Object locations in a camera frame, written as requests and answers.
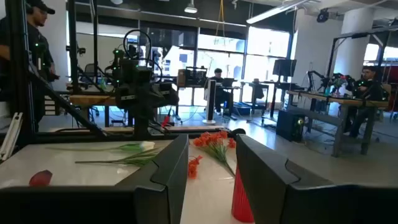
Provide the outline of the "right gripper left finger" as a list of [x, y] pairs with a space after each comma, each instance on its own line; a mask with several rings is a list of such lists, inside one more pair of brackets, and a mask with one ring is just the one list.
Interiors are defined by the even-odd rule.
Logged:
[[188, 145], [181, 134], [114, 186], [2, 189], [1, 223], [180, 223]]

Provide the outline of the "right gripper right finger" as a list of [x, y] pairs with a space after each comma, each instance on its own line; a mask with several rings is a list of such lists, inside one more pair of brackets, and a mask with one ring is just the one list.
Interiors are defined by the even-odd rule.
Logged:
[[256, 223], [397, 223], [397, 188], [334, 184], [256, 140], [236, 137]]

